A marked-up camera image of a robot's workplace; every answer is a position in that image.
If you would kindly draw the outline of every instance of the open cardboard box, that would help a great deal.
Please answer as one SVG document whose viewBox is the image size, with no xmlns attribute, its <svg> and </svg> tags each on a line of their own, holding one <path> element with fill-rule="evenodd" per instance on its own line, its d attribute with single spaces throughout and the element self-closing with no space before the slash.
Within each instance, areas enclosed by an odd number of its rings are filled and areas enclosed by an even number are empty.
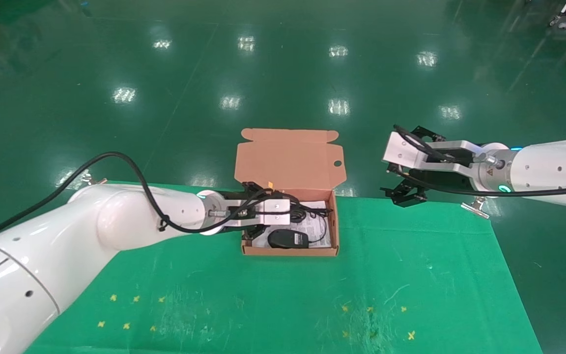
<svg viewBox="0 0 566 354">
<path fill-rule="evenodd" d="M 328 216 L 330 248 L 281 249 L 253 247 L 242 240 L 242 253 L 251 256 L 326 256 L 340 250 L 338 207 L 333 188 L 346 181 L 344 152 L 329 144 L 338 138 L 335 130 L 285 130 L 245 128 L 249 140 L 237 146 L 235 179 L 289 193 L 301 202 L 324 200 L 333 209 Z"/>
</svg>

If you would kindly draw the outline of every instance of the instruction sheet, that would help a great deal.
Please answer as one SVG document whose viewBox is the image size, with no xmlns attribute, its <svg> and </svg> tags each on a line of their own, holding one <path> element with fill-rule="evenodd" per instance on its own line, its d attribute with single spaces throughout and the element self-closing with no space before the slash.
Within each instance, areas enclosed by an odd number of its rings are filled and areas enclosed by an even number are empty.
<svg viewBox="0 0 566 354">
<path fill-rule="evenodd" d="M 326 208 L 324 200 L 320 200 L 318 202 L 301 202 L 301 204 L 310 208 Z M 270 233 L 274 230 L 287 229 L 306 233 L 310 237 L 310 248 L 331 247 L 331 235 L 329 233 L 329 227 L 327 227 L 328 220 L 319 215 L 314 216 L 315 217 L 312 217 L 312 214 L 307 213 L 307 217 L 298 224 L 292 223 L 289 225 L 270 226 L 265 229 L 259 237 L 252 240 L 252 246 L 270 248 L 270 245 L 268 244 L 268 235 L 270 235 Z M 322 240 L 312 242 L 313 240 L 321 238 L 322 235 L 324 235 Z"/>
</svg>

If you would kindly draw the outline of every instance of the box lid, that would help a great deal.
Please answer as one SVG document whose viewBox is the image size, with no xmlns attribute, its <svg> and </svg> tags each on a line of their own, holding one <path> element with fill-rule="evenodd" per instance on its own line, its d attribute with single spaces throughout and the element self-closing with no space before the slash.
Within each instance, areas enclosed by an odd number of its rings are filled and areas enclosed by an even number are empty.
<svg viewBox="0 0 566 354">
<path fill-rule="evenodd" d="M 329 144 L 335 130 L 245 128 L 237 146 L 235 179 L 277 190 L 332 190 L 346 181 L 342 147 Z"/>
</svg>

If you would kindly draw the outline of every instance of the white robotic arm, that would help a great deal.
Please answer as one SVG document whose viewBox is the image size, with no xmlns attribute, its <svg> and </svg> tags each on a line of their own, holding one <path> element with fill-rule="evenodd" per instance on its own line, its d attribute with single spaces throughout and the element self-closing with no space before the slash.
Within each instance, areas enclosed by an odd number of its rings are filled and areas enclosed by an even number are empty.
<svg viewBox="0 0 566 354">
<path fill-rule="evenodd" d="M 244 202 L 216 191 L 150 190 L 170 219 L 188 229 L 220 223 Z M 264 200 L 254 211 L 290 211 L 290 200 Z M 242 213 L 203 234 L 289 222 L 289 213 Z M 97 184 L 79 190 L 64 206 L 1 232 L 0 354 L 25 351 L 117 252 L 187 234 L 170 227 L 160 231 L 159 224 L 141 186 Z"/>
<path fill-rule="evenodd" d="M 524 197 L 566 206 L 566 141 L 509 148 L 501 143 L 445 141 L 422 127 L 413 132 L 395 129 L 383 161 L 389 163 L 388 172 L 405 180 L 395 189 L 382 190 L 398 206 L 424 202 L 426 189 L 475 195 L 473 204 L 463 203 L 462 207 L 486 219 L 488 215 L 481 210 L 486 197 Z M 433 142 L 419 143 L 423 137 Z M 434 151 L 426 153 L 415 145 Z M 405 173 L 402 168 L 410 170 Z"/>
</svg>

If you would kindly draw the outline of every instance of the green floor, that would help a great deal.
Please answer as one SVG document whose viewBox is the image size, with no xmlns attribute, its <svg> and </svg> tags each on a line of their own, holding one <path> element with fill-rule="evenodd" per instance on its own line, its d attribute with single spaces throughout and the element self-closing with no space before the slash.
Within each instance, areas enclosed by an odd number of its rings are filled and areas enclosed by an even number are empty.
<svg viewBox="0 0 566 354">
<path fill-rule="evenodd" d="M 560 6 L 0 0 L 0 220 L 105 150 L 156 183 L 236 188 L 244 127 L 339 131 L 337 192 L 355 197 L 397 182 L 379 161 L 394 123 L 476 143 L 566 139 L 566 31 L 546 26 Z M 134 180 L 119 161 L 90 173 Z M 543 351 L 566 352 L 566 208 L 490 208 Z"/>
</svg>

